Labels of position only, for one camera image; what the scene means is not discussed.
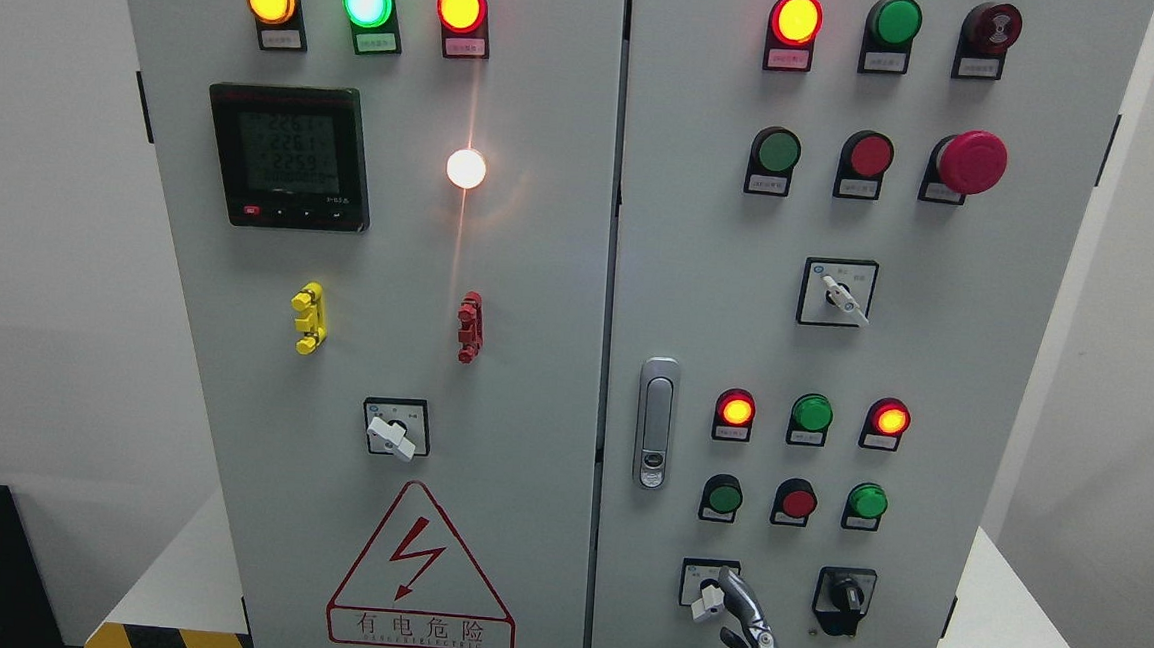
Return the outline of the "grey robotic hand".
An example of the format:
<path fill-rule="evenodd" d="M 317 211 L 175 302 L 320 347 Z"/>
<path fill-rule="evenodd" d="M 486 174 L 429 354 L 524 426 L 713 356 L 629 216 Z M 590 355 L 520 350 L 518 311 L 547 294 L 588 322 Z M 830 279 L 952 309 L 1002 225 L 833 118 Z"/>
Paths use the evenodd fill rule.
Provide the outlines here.
<path fill-rule="evenodd" d="M 737 617 L 741 626 L 740 634 L 724 627 L 719 633 L 722 643 L 728 648 L 779 648 L 764 609 L 739 572 L 724 566 L 719 568 L 717 580 L 724 593 L 726 611 Z"/>

